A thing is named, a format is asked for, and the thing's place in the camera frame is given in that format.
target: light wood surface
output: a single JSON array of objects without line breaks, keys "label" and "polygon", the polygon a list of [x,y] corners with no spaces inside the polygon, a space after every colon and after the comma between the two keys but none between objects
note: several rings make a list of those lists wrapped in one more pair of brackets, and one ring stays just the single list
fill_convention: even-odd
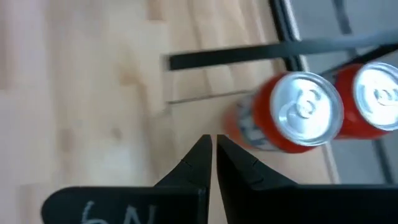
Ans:
[{"label": "light wood surface", "polygon": [[[150,186],[271,61],[165,72],[162,56],[276,40],[257,0],[0,0],[0,223],[41,223],[69,185]],[[331,183],[329,149],[254,152],[299,182]],[[225,223],[214,175],[210,223]]]}]

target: pull tab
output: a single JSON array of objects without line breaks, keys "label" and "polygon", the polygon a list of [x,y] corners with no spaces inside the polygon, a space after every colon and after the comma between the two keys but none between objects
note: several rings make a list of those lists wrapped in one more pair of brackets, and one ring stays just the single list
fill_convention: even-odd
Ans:
[{"label": "pull tab", "polygon": [[383,106],[397,106],[398,105],[398,89],[375,89],[374,97],[377,102]]},{"label": "pull tab", "polygon": [[310,118],[316,112],[320,99],[316,90],[300,90],[295,104],[297,114],[305,119]]}]

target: can rim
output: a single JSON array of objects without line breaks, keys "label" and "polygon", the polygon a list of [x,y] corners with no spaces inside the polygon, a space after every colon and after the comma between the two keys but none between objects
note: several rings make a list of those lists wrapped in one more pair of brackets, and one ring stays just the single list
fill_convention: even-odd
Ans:
[{"label": "can rim", "polygon": [[[335,119],[331,119],[330,125],[321,136],[311,139],[297,139],[293,136],[289,135],[285,128],[281,125],[280,121],[278,120],[279,115],[275,110],[273,110],[273,104],[275,100],[275,94],[278,89],[288,82],[289,80],[294,80],[296,78],[304,78],[306,80],[310,80],[311,82],[316,83],[323,91],[327,94],[331,101],[332,106],[332,117],[336,116]],[[271,91],[271,100],[270,100],[270,108],[271,108],[271,116],[272,120],[283,137],[288,139],[289,141],[298,144],[300,146],[320,146],[328,141],[333,140],[339,133],[342,125],[343,125],[343,102],[341,100],[340,94],[336,90],[336,88],[326,79],[323,77],[312,73],[312,72],[290,72],[284,75],[278,82],[275,84],[274,89]]]},{"label": "can rim", "polygon": [[361,74],[365,70],[369,70],[369,69],[381,70],[383,72],[386,72],[393,79],[398,81],[398,68],[396,68],[392,65],[389,65],[389,64],[383,63],[383,62],[371,62],[371,63],[367,63],[367,64],[363,65],[362,68],[356,72],[356,75],[355,75],[354,81],[353,81],[353,96],[354,96],[355,106],[356,106],[357,110],[359,111],[359,113],[361,114],[361,116],[364,118],[364,120],[371,126],[377,128],[377,129],[383,130],[383,131],[396,130],[396,129],[398,129],[398,122],[395,122],[395,124],[387,124],[387,125],[376,124],[376,123],[372,122],[367,117],[367,114],[365,112],[360,110],[360,108],[362,108],[363,105],[362,105],[362,101],[360,100],[360,97],[358,96],[358,93],[356,91],[356,85],[359,82],[359,79],[361,78]]}]

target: red soda can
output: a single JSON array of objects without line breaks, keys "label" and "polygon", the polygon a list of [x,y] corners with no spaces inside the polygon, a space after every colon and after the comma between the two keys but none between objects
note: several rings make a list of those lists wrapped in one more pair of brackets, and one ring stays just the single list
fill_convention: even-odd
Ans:
[{"label": "red soda can", "polygon": [[226,134],[245,148],[305,152],[332,140],[343,123],[335,87],[309,72],[272,77],[225,114]]},{"label": "red soda can", "polygon": [[352,64],[335,83],[344,105],[337,139],[376,139],[398,129],[398,69],[381,62]]}]

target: metal frame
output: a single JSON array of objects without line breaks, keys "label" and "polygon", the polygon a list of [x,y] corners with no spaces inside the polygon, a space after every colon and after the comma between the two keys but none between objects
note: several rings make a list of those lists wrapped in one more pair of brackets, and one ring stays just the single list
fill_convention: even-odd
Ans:
[{"label": "metal frame", "polygon": [[[291,58],[298,55],[320,54],[375,45],[391,47],[396,46],[397,44],[398,30],[392,30],[369,35],[284,41],[277,44],[251,45],[197,52],[180,52],[169,55],[167,57],[167,65],[170,71],[174,71],[214,65],[226,65],[230,63],[249,62],[253,60]],[[361,62],[368,62],[369,59],[372,59],[375,51],[377,50],[373,50],[370,53],[371,57],[360,57]],[[344,66],[345,63],[336,67],[336,69]]]},{"label": "metal frame", "polygon": [[[335,10],[336,20],[340,28],[340,32],[344,35],[352,34],[352,28],[349,24],[348,15],[344,7],[343,0],[332,0],[332,1]],[[290,24],[289,17],[287,15],[287,7],[285,1],[269,0],[269,3],[271,6],[272,16],[274,18],[274,22],[277,27],[276,30],[279,40],[295,41],[295,37],[292,33],[292,26]],[[367,63],[376,60],[377,58],[380,58],[384,55],[392,53],[396,50],[398,50],[398,44],[380,45],[378,48],[363,55],[358,55],[356,49],[348,49],[347,50],[348,55],[351,57],[351,60],[342,63],[341,65],[325,70],[324,72],[321,72],[320,75],[323,77],[332,77],[332,80],[334,80],[335,73],[342,67],[345,67],[352,63]],[[291,71],[303,70],[303,63],[300,60],[300,58],[297,56],[285,58],[284,62],[288,70]],[[395,181],[392,176],[391,166],[389,165],[389,161],[387,159],[387,153],[384,147],[383,140],[382,139],[373,140],[373,148],[375,154],[377,155],[377,159],[380,163],[385,183],[393,184]]]}]

